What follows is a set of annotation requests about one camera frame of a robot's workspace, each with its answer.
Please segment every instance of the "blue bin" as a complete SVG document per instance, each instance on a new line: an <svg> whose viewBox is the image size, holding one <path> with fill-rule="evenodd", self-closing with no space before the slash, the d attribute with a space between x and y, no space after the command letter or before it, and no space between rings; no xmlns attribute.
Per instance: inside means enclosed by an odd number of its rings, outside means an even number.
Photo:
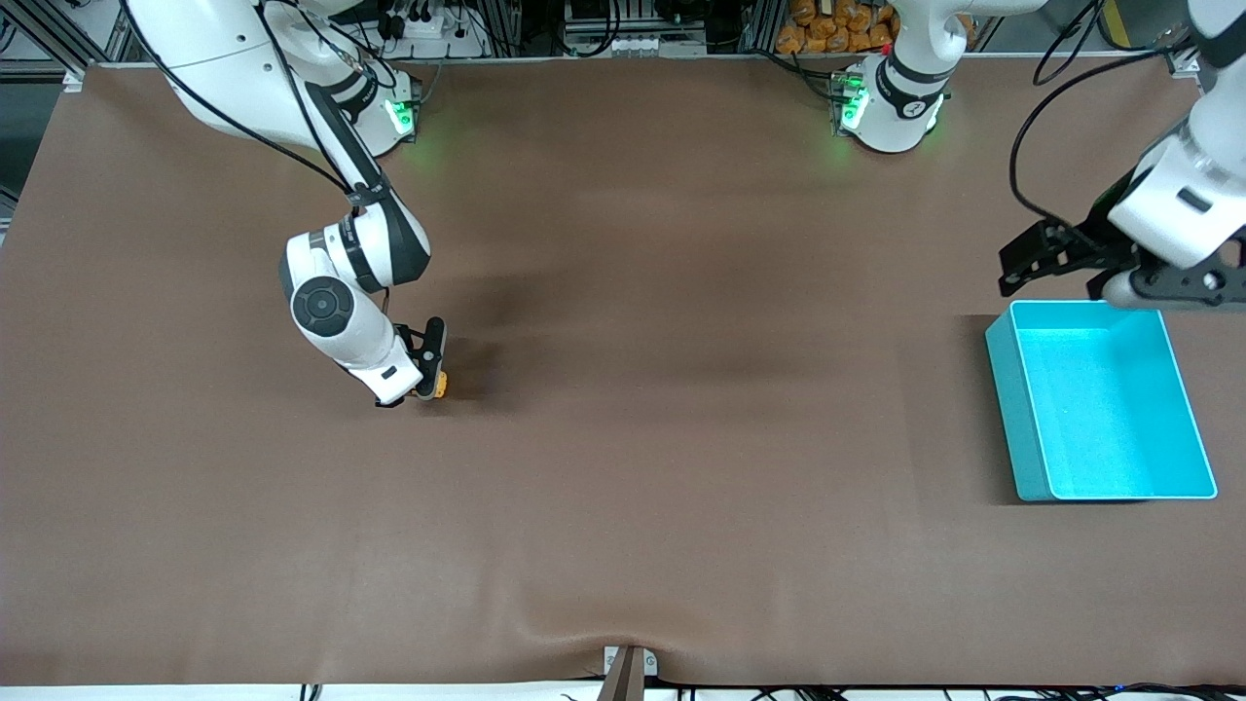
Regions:
<svg viewBox="0 0 1246 701"><path fill-rule="evenodd" d="M987 347L1022 499L1215 498L1159 311L1013 301Z"/></svg>

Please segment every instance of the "brown table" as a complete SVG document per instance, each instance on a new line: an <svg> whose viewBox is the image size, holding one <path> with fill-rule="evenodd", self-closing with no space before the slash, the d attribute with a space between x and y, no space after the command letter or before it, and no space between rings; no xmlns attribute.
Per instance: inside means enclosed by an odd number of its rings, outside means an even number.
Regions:
<svg viewBox="0 0 1246 701"><path fill-rule="evenodd" d="M1220 498L1023 506L982 332L1030 61L903 156L761 61L446 70L384 166L434 242L450 398L297 332L345 203L161 77L61 98L0 266L0 680L1242 681L1246 320L1169 316ZM1155 64L1023 154L1070 217L1195 96ZM1079 279L1027 291L1079 296Z"/></svg>

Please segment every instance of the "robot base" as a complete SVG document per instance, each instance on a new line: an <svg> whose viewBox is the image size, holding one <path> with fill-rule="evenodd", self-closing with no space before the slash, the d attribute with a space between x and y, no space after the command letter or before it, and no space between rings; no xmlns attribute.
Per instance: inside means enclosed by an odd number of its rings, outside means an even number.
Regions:
<svg viewBox="0 0 1246 701"><path fill-rule="evenodd" d="M934 128L943 97L939 96L930 108L922 102L913 103L915 110L921 110L917 118L901 117L882 98L877 85L876 76L882 60L882 56L873 55L846 68L842 76L836 75L832 93L842 95L845 100L831 105L831 111L837 133L852 134L861 143L882 153L900 153L917 146L926 132Z"/></svg>
<svg viewBox="0 0 1246 701"><path fill-rule="evenodd" d="M424 325L424 332L411 330L406 324L394 324L394 330L406 345L406 354L411 357L415 367L419 369L424 380L411 390L411 397L430 402L441 400L446 393L446 374L441 371L441 364L446 352L446 321L441 316L432 316ZM420 346L415 346L415 339L420 339ZM392 405L376 403L383 410L392 410L402 403L402 400Z"/></svg>
<svg viewBox="0 0 1246 701"><path fill-rule="evenodd" d="M385 80L389 73L375 61L369 62L376 75ZM379 88L368 107L359 113L355 131L373 157L389 153L402 141L415 138L415 123L419 116L419 95L412 92L411 76L394 68L394 87ZM415 82L419 91L419 82Z"/></svg>

